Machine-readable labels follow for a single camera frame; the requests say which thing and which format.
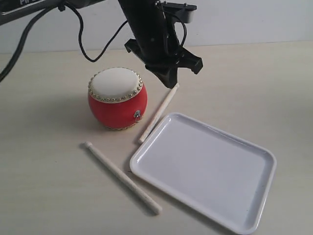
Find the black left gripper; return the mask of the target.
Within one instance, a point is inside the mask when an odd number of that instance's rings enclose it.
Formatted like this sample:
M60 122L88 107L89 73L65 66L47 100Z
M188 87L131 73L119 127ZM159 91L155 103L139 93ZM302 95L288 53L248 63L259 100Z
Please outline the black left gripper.
M197 74L202 59L184 48L186 23L174 22L155 6L157 0L121 0L119 5L134 34L126 50L134 53L148 71L172 89L178 82L178 68Z

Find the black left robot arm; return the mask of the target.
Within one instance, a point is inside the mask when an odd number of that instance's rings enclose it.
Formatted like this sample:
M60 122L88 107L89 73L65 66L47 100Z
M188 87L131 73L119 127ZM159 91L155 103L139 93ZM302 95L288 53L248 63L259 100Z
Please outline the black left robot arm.
M130 39L125 48L135 54L167 88L173 88L178 82L178 68L189 68L198 74L203 68L202 59L187 49L184 43L187 37L186 24L191 22L191 14L197 10L195 5L172 3L159 0L119 0L126 17L122 25L128 24L134 39ZM98 61L103 53L90 58L83 47L82 34L84 21L78 9L96 4L95 0L2 0L0 2L0 23L5 24L21 17L37 13L22 32L17 48L6 67L0 73L3 80L15 66L22 53L27 36L33 25L45 14L58 8L69 8L78 17L80 29L78 43L84 57L90 62Z

